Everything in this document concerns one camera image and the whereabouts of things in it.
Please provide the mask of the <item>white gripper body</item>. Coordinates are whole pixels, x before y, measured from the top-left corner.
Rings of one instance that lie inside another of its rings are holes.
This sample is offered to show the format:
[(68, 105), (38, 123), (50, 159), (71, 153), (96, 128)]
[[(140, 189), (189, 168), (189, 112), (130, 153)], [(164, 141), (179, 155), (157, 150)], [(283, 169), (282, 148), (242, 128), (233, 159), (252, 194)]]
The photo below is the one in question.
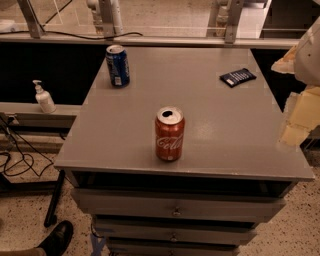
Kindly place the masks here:
[(320, 17), (298, 43), (294, 71), (297, 80), (320, 86)]

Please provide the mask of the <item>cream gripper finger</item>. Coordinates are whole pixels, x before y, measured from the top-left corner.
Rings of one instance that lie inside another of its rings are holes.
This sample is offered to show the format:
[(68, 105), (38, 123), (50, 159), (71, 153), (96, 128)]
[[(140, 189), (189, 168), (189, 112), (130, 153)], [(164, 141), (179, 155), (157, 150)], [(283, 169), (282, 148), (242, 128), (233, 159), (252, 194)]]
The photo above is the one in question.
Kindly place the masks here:
[(307, 86), (301, 93), (292, 92), (285, 104), (280, 141), (300, 146), (320, 125), (320, 87)]
[(296, 51), (297, 46), (294, 45), (282, 58), (271, 66), (271, 70), (281, 74), (294, 74)]

